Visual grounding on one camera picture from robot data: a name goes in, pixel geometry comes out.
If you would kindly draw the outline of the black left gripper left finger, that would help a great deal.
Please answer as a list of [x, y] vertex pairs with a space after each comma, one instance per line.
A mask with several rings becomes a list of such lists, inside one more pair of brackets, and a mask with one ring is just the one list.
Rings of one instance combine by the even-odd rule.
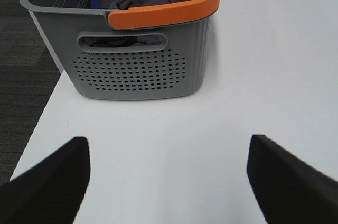
[[88, 140], [74, 137], [1, 185], [1, 223], [73, 223], [90, 174]]

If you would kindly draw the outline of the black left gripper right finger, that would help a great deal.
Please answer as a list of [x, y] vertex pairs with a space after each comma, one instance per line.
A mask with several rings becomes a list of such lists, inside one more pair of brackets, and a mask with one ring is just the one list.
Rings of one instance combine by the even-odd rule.
[[265, 135], [252, 135], [247, 176], [267, 223], [337, 223], [337, 181]]

